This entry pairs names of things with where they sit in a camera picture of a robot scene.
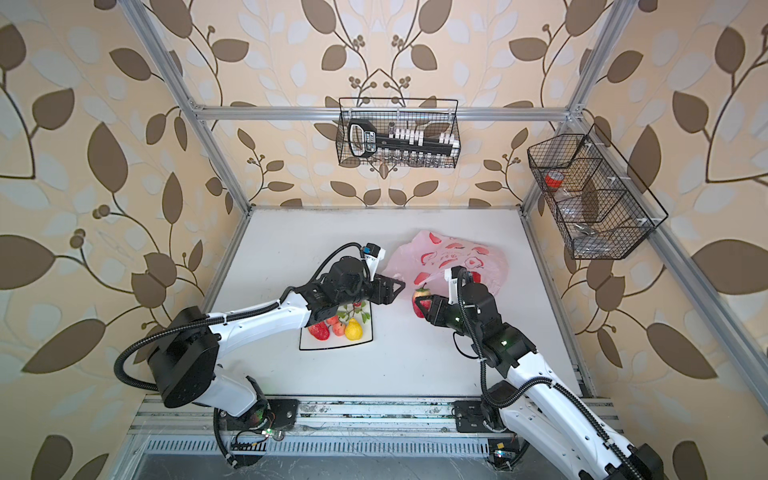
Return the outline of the pink plastic bag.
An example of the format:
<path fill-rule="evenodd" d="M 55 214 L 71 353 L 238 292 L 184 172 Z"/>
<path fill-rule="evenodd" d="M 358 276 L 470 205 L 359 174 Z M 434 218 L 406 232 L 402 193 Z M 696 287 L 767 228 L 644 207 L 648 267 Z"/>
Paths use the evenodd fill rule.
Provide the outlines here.
<path fill-rule="evenodd" d="M 389 257 L 383 275 L 402 280 L 407 289 L 425 287 L 446 296 L 444 274 L 454 267 L 466 268 L 492 294 L 499 293 L 509 275 L 507 258 L 500 249 L 429 230 L 399 246 Z"/>

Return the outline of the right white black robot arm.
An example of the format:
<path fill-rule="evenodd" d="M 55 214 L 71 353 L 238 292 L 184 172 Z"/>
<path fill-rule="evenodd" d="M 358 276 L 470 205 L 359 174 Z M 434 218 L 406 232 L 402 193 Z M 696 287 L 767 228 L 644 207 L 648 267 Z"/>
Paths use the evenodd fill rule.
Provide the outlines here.
<path fill-rule="evenodd" d="M 469 338 L 483 401 L 568 479 L 662 479 L 663 461 L 602 420 L 550 368 L 534 343 L 503 322 L 493 295 L 464 267 L 445 272 L 447 296 L 426 320 Z"/>

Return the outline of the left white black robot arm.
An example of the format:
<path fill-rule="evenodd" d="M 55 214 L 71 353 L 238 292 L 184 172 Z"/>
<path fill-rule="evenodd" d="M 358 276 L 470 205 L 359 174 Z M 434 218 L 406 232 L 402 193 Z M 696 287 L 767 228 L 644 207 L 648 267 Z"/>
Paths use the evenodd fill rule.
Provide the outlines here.
<path fill-rule="evenodd" d="M 212 408 L 220 454 L 231 468 L 243 467 L 244 457 L 224 442 L 224 420 L 233 420 L 241 432 L 269 439 L 277 428 L 277 416 L 257 381 L 235 376 L 222 359 L 273 335 L 319 325 L 347 304 L 389 305 L 405 288 L 403 281 L 378 273 L 384 249 L 373 243 L 351 246 L 357 256 L 346 256 L 337 248 L 306 283 L 287 287 L 276 300 L 229 312 L 182 310 L 167 329 L 121 352 L 113 366 L 115 377 L 128 386 L 159 393 L 167 408 L 191 403 Z"/>

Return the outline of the large fake strawberry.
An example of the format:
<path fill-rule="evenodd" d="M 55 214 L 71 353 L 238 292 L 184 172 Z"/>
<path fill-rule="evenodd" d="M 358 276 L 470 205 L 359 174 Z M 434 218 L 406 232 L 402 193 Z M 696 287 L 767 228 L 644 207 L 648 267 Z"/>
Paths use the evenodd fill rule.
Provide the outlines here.
<path fill-rule="evenodd" d="M 330 338 L 329 326 L 324 322 L 310 326 L 308 332 L 318 341 L 327 341 Z"/>

